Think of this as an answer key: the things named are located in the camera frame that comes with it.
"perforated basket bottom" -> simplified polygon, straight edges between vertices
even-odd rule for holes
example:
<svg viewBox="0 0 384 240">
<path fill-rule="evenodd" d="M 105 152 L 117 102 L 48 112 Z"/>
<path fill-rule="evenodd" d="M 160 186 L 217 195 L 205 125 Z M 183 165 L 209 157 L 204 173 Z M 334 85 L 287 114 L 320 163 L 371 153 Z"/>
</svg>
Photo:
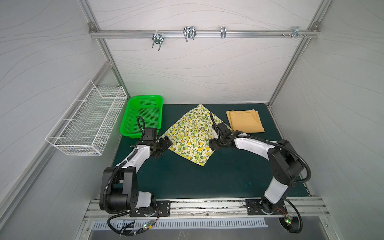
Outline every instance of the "perforated basket bottom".
<svg viewBox="0 0 384 240">
<path fill-rule="evenodd" d="M 140 108 L 136 114 L 130 111 L 127 121 L 125 121 L 124 130 L 129 133 L 141 133 L 139 126 L 137 125 L 137 118 L 141 116 L 145 120 L 145 127 L 155 127 L 157 128 L 159 121 L 159 111 L 158 108 Z"/>
</svg>

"green mat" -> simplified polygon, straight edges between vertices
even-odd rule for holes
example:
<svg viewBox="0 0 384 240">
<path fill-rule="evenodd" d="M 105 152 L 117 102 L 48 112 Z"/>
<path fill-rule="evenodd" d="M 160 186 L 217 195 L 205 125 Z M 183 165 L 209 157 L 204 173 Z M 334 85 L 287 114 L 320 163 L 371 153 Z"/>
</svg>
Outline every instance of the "green mat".
<svg viewBox="0 0 384 240">
<path fill-rule="evenodd" d="M 167 131 L 197 104 L 165 104 L 160 134 Z M 281 140 L 265 104 L 204 104 L 229 125 L 226 111 L 255 109 L 265 132 L 252 134 L 267 140 Z M 138 139 L 122 137 L 114 165 L 132 151 Z M 261 197 L 272 180 L 268 160 L 245 150 L 219 149 L 202 167 L 166 150 L 162 157 L 147 159 L 137 173 L 139 190 L 152 192 L 156 199 Z M 291 197 L 308 196 L 304 184 L 297 184 Z"/>
</svg>

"yellow fabric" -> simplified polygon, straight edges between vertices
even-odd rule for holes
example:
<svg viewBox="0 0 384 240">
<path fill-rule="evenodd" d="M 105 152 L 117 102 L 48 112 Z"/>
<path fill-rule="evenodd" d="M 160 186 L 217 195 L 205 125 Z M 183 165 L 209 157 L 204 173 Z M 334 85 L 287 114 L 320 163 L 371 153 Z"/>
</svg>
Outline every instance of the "yellow fabric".
<svg viewBox="0 0 384 240">
<path fill-rule="evenodd" d="M 264 132 L 259 113 L 254 109 L 248 111 L 227 111 L 231 128 L 245 133 Z"/>
</svg>

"wire mesh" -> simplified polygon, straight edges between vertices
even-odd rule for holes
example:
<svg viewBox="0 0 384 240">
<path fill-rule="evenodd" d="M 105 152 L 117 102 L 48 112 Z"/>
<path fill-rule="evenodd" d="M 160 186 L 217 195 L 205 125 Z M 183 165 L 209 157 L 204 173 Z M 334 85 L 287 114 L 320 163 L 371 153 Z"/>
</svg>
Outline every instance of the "wire mesh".
<svg viewBox="0 0 384 240">
<path fill-rule="evenodd" d="M 67 155 L 101 155 L 126 98 L 121 86 L 94 86 L 53 145 Z"/>
</svg>

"black mounting plate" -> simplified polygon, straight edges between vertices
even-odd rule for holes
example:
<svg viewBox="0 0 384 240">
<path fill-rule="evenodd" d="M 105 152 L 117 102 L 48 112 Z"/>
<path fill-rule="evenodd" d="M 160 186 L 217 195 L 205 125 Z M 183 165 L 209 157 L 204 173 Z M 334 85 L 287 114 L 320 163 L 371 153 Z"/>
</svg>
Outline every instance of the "black mounting plate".
<svg viewBox="0 0 384 240">
<path fill-rule="evenodd" d="M 245 199 L 245 205 L 247 206 L 247 214 L 248 215 L 265 215 L 262 211 L 262 206 L 260 205 L 260 199 Z M 287 209 L 285 208 L 284 201 L 281 199 L 276 206 L 287 213 Z M 283 214 L 280 210 L 274 211 L 271 215 L 281 215 Z"/>
<path fill-rule="evenodd" d="M 160 217 L 169 217 L 170 212 L 170 201 L 156 201 L 156 207 L 159 208 L 159 210 L 156 210 L 153 214 L 143 214 L 140 212 L 140 209 L 138 212 L 131 212 L 129 214 L 130 217 L 157 217 L 159 215 L 160 211 Z"/>
</svg>

